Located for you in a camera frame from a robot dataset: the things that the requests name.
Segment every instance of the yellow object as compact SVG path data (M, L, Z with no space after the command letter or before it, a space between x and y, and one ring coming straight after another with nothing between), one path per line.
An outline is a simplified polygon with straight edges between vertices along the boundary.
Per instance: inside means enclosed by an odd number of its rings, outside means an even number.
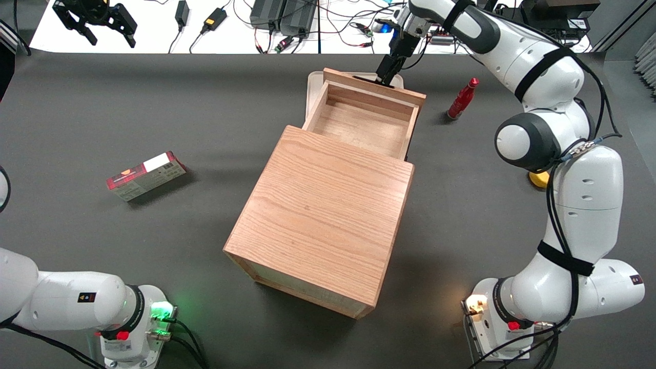
M538 186L539 188L546 188L546 183L549 181L549 173L546 171L538 174L529 172L529 179L535 186Z

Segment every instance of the wooden drawer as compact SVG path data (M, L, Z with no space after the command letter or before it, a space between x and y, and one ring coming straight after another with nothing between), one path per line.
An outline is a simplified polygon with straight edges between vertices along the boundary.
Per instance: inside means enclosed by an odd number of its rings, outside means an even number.
M404 160L426 95L323 70L303 129Z

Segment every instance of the dark gray table surface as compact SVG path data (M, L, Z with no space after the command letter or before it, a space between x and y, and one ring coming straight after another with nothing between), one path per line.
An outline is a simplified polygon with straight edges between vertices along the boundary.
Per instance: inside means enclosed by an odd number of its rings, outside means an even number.
M407 88L428 98L409 151L415 177L370 315L356 322L259 286L221 251L283 128L304 121L308 73L324 66L368 72L379 61L36 51L20 60L0 103L0 163L13 185L0 215L1 246L45 271L108 272L159 286L216 369L464 369L470 357L459 301L482 278L524 268L547 219L543 192L493 146L497 127L520 105L466 56L426 55L402 73ZM474 101L459 121L444 122L473 76L481 79ZM591 78L579 96L596 114ZM637 268L647 294L627 311L575 321L555 368L653 367L656 190L616 113L626 137L608 145L623 158L625 197L607 257ZM108 177L166 150L193 175L135 204L105 187ZM49 335L86 351L81 332ZM0 334L0 366L82 368L8 332ZM170 343L159 367L194 363Z

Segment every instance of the power supply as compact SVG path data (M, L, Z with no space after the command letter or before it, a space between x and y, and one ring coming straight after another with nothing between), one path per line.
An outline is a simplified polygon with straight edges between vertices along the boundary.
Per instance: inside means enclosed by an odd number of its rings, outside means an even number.
M317 5L308 0L287 0L283 18L280 20L280 32L285 36L309 32L316 9Z
M255 0L251 11L251 25L255 28L280 31L284 8L285 0Z

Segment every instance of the red bottle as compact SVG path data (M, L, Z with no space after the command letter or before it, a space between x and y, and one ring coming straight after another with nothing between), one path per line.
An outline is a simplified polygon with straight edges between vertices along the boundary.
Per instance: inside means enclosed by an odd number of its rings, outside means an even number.
M469 84L467 84L464 89L460 90L458 97L455 98L455 101L453 101L453 104L451 104L451 107L447 112L449 118L460 118L460 115L462 115L462 112L465 110L465 108L467 108L467 105L472 102L472 99L474 98L474 89L476 86L478 86L478 78L472 78L469 81Z

